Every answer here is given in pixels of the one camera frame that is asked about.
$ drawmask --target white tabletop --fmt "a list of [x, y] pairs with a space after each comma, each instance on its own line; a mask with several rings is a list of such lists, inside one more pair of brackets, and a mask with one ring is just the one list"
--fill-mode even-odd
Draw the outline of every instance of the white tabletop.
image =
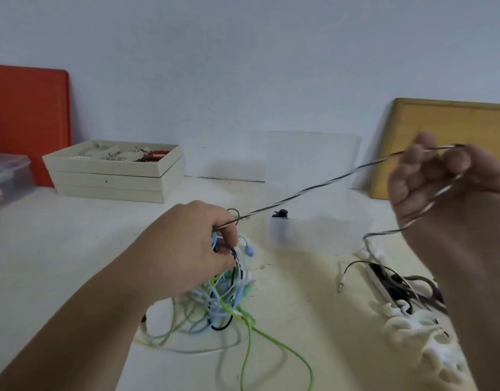
[[[165, 204], [60, 197], [38, 188], [0, 209], [0, 371], [71, 294], [113, 260], [161, 213], [176, 203], [204, 200], [241, 213], [258, 208], [263, 184], [185, 178]], [[373, 230], [395, 226], [386, 201], [362, 201]], [[425, 386], [408, 355], [380, 334], [385, 303], [364, 273], [351, 269], [346, 288], [336, 293], [335, 276], [352, 256], [318, 256], [267, 251], [261, 215], [240, 223], [255, 249], [249, 263], [257, 280], [243, 306], [257, 326], [301, 353], [314, 370], [314, 390], [419, 391]], [[429, 272], [401, 236], [380, 238], [393, 266], [403, 275]], [[149, 311], [149, 327], [164, 333], [172, 303]], [[222, 352], [190, 354], [240, 344]], [[246, 353], [243, 327], [198, 337], [172, 336], [166, 350], [133, 345], [118, 390], [238, 390]], [[246, 390], [303, 391], [308, 371], [294, 356], [253, 334]], [[474, 389], [472, 384], [461, 388]]]

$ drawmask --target white wall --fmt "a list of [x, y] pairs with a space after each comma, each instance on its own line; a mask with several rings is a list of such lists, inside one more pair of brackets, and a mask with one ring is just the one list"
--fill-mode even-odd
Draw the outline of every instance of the white wall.
[[362, 161], [395, 97], [500, 103], [500, 0], [0, 0], [0, 64], [69, 71], [78, 141], [259, 180], [266, 130], [354, 133]]

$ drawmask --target yellow wooden cutting board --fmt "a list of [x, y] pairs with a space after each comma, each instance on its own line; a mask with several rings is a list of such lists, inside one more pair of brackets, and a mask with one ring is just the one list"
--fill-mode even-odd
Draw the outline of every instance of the yellow wooden cutting board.
[[[438, 145], [475, 143], [500, 159], [500, 104], [397, 98], [378, 157], [404, 150], [418, 132], [433, 133]], [[387, 199], [387, 177], [397, 159], [379, 164], [370, 196]]]

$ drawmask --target forearm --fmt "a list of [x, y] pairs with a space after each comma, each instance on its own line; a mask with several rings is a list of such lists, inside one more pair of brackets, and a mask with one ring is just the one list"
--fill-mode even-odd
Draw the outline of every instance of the forearm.
[[147, 309], [106, 268], [62, 306], [0, 374], [0, 390], [114, 390]]
[[500, 282], [476, 273], [436, 275], [480, 391], [500, 391]]

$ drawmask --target red board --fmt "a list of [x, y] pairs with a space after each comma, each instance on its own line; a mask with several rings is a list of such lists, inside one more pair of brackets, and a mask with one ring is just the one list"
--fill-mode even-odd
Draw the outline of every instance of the red board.
[[0, 153], [27, 155], [36, 184], [52, 187], [42, 156], [70, 144], [67, 71], [0, 65]]

